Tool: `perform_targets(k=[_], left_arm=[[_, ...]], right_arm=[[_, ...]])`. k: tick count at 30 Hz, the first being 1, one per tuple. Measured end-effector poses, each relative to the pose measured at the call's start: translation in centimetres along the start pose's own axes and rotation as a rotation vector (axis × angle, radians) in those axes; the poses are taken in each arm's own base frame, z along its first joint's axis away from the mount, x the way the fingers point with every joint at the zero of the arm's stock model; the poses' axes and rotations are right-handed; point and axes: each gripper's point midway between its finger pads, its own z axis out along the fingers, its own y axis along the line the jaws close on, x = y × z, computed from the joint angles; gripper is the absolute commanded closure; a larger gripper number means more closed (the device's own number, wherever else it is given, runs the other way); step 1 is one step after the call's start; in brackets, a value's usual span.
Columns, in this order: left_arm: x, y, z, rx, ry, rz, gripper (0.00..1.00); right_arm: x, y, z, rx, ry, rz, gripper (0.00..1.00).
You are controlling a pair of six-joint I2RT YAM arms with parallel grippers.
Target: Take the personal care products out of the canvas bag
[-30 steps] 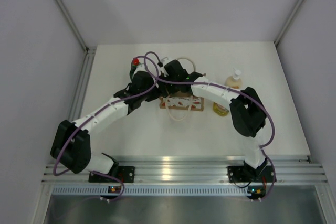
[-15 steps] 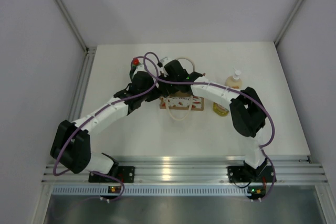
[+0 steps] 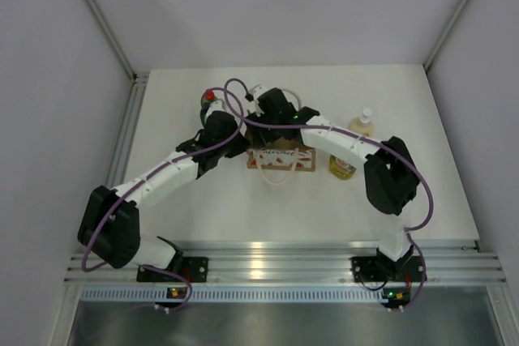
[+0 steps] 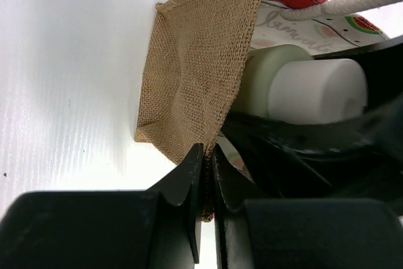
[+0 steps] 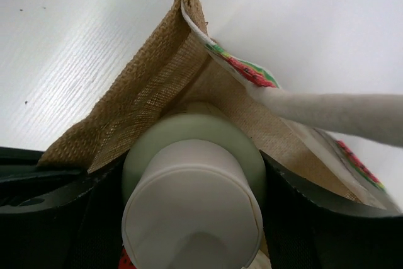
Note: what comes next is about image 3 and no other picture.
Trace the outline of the green red-capped bottle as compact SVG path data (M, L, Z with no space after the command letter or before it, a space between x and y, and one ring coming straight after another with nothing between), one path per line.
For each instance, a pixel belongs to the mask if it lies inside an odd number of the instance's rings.
M216 99L216 95L213 88L207 89L201 97L201 107L208 109L210 104Z

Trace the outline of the cream pump soap bottle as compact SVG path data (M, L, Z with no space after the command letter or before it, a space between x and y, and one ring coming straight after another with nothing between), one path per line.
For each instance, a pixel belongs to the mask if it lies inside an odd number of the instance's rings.
M356 134L371 137L374 134L372 115L373 111L370 108L361 105L360 114L350 121L348 129Z

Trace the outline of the yellow dish soap bottle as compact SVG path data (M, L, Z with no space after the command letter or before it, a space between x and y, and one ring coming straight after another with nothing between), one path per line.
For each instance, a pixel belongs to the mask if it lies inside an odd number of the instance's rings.
M349 180L357 169L350 163L331 155L328 163L329 172L340 180Z

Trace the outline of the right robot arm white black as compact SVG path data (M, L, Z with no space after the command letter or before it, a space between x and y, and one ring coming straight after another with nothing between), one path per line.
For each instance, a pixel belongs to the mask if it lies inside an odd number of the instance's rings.
M413 248L405 237L405 208L417 194L419 179L410 169L414 162L405 143L392 137L379 146L350 130L346 135L319 111L296 109L280 88L256 86L246 94L255 105L247 117L253 144L263 147L279 139L296 140L304 146L336 156L361 169L366 197L382 216L380 241L373 268L386 280L405 272Z

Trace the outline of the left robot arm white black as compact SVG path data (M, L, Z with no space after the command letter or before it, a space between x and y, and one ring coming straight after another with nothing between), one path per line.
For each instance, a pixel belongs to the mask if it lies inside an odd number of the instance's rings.
M179 144L158 166L131 181L90 194L78 231L78 241L115 269L133 263L155 267L164 280L177 279L183 270L181 250L161 237L144 237L140 217L181 186L201 178L222 158L248 148L234 117L222 109L206 115L193 139Z

